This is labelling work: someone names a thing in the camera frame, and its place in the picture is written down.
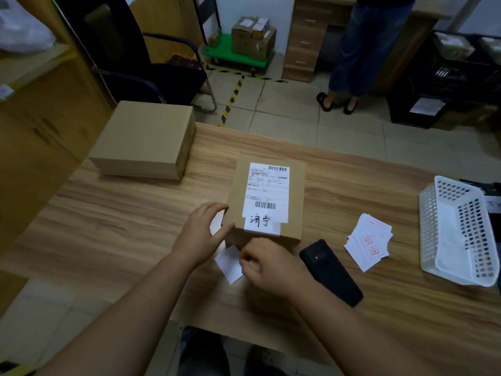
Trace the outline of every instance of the wooden desk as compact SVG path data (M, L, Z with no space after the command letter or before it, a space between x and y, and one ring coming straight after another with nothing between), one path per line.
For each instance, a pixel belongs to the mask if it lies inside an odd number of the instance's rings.
M282 78L311 81L327 25L344 27L356 0L294 0ZM398 41L379 70L371 94L385 95L402 74L439 19L439 0L416 0Z
M364 292L357 310L444 374L501 368L501 298L419 267L417 195L433 174L409 166L197 124L181 183L100 177L85 161L42 210L0 268L72 284L116 301L165 254L188 214L226 200L240 151L307 164L303 238L323 238ZM390 257L362 273L343 249L361 213L393 226ZM329 361L296 313L245 278L230 286L214 261L188 281L172 319L285 353Z

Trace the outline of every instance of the chair armrest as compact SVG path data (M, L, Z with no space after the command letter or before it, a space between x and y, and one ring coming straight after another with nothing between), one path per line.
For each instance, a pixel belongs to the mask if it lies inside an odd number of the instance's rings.
M93 73L97 73L97 74L100 74L100 75L108 75L108 76L111 76L111 77L117 77L117 78L122 78L122 79L127 79L127 80L131 80L131 81L138 81L146 86L148 86L149 88L151 88L157 95L158 95L158 98L160 99L160 102L165 103L165 100L162 96L162 93L160 92L160 88L158 88L154 82L152 81L149 81L147 79L143 79L143 78L140 78L140 77L136 77L134 75L127 75L127 74L124 74L124 73L120 73L118 71L107 71L107 70L104 70L104 69L98 69L96 66L92 66L91 67L91 71Z
M172 41L172 42L183 43L183 44L186 44L186 45L190 46L191 50L193 50L193 52L196 55L196 58L198 60L198 64L200 65L200 68L205 71L205 69L204 69L204 63L202 62L202 58L200 57L200 54L198 53L198 49L196 48L195 44L192 41L190 41L189 39L168 36L166 34L145 33L145 32L143 33L143 36L145 36L145 37L152 37L152 38L158 38L158 39L165 39L165 40L169 40L169 41Z

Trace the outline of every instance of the jeans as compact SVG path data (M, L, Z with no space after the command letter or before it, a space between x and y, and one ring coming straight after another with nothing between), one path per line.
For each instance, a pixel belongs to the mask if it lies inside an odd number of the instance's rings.
M187 326L181 335L177 376L230 376L221 335ZM247 359L244 376L287 376L259 360Z
M348 89L365 95L395 45L414 2L394 8L374 8L356 3L341 40L341 51L329 80L329 90Z

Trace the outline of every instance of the person's left hand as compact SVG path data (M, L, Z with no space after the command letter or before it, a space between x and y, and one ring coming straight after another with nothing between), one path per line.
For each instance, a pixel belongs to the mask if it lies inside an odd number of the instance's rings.
M192 270L207 261L224 240L235 223L226 224L214 236L210 234L210 223L216 214L228 208L227 204L207 202L191 213L174 242L171 253Z

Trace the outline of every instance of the chair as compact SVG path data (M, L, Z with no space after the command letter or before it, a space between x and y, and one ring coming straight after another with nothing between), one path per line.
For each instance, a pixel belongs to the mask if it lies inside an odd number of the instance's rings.
M156 33L142 33L125 0L53 0L69 29L78 39L112 98L149 103L190 105L204 83L212 96L204 64L197 47L188 39ZM188 45L199 69L168 63L151 63L145 37Z

